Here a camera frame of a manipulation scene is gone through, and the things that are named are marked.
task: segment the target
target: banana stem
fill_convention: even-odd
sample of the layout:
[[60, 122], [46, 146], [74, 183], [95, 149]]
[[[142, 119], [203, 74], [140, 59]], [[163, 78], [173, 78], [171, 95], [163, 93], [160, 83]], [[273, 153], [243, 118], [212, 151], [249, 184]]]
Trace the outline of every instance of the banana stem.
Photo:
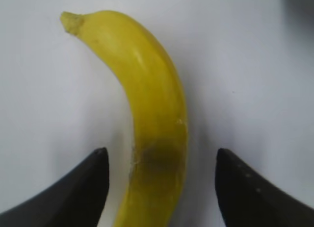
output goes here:
[[62, 12], [60, 20], [65, 31], [75, 36], [78, 34], [79, 28], [84, 23], [84, 18], [82, 15], [77, 15], [66, 11]]

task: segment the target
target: white background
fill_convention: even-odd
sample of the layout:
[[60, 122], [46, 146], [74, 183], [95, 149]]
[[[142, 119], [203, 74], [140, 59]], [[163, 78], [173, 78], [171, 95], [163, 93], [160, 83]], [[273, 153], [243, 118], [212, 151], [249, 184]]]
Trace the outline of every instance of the white background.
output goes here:
[[109, 227], [127, 182], [131, 113], [122, 87], [64, 32], [63, 10], [125, 12], [165, 46], [190, 120], [186, 186], [172, 227], [223, 226], [215, 155], [230, 148], [314, 207], [314, 0], [0, 0], [0, 211], [109, 150]]

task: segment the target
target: banana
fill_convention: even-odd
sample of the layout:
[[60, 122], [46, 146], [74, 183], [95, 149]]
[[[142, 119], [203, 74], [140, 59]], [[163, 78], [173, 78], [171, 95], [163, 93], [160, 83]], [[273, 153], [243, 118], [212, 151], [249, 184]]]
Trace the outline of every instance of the banana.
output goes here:
[[114, 72], [131, 107], [133, 164], [113, 226], [166, 227], [184, 185], [188, 140], [174, 64], [157, 39], [125, 14], [63, 12], [60, 20]]

